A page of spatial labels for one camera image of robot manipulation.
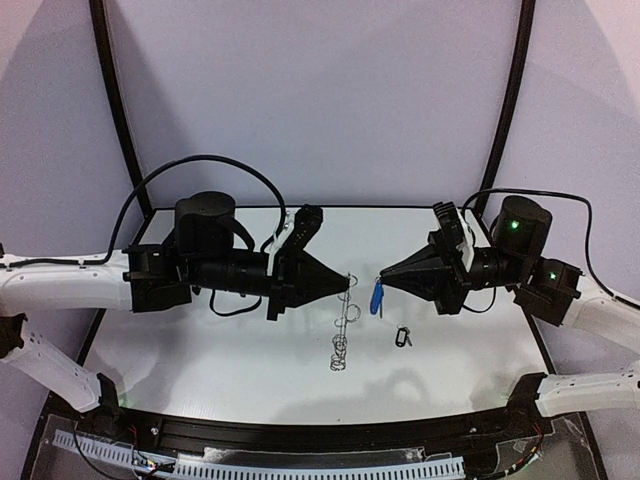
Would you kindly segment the metal ring disc with keyrings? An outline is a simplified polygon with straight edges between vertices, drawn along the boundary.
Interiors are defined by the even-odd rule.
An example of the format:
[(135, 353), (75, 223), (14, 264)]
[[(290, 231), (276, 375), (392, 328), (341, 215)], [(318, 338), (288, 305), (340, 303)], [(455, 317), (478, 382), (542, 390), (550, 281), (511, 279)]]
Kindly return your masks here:
[(347, 274), (348, 287), (338, 295), (340, 314), (334, 320), (337, 332), (331, 339), (333, 352), (330, 357), (329, 368), (332, 372), (344, 371), (347, 367), (348, 327), (356, 323), (361, 317), (361, 308), (352, 300), (352, 289), (358, 285), (358, 278), (351, 272)]

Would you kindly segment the blue tag key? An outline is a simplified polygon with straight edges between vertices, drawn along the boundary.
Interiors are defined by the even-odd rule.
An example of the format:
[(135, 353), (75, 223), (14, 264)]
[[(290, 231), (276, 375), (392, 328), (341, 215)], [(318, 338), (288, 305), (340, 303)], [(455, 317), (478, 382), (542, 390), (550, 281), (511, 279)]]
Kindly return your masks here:
[(384, 302), (384, 284), (381, 278), (375, 280), (373, 291), (369, 301), (369, 313), (379, 318), (384, 317), (383, 302)]

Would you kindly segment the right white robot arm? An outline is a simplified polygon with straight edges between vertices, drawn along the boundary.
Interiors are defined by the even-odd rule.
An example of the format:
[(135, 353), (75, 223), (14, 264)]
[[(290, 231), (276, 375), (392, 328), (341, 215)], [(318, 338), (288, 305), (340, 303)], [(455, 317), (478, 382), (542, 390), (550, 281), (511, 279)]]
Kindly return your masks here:
[[(370, 300), (382, 312), (384, 290), (395, 288), (434, 304), (440, 315), (465, 307), (472, 291), (504, 287), (521, 310), (550, 325), (598, 335), (639, 350), (639, 303), (606, 287), (592, 270), (542, 255), (552, 214), (535, 202), (537, 192), (502, 189), (504, 199), (488, 247), (479, 247), (452, 202), (433, 211), (437, 229), (426, 245), (380, 271)], [(638, 409), (639, 365), (619, 373), (553, 375), (530, 373), (514, 386), (507, 407), (531, 418), (605, 409)]]

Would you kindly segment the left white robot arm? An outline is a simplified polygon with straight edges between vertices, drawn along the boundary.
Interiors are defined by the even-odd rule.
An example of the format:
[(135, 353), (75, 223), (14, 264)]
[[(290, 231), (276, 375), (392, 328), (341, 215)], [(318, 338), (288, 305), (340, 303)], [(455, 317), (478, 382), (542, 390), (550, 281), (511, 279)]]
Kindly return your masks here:
[(83, 415), (120, 414), (115, 384), (91, 372), (29, 329), (32, 310), (115, 309), (161, 312), (186, 305), (202, 289), (264, 298), (267, 317), (349, 288), (347, 276), (305, 248), (323, 211), (304, 205), (259, 251), (222, 192), (178, 201), (173, 228), (160, 244), (135, 244), (102, 258), (1, 257), (1, 360), (27, 374)]

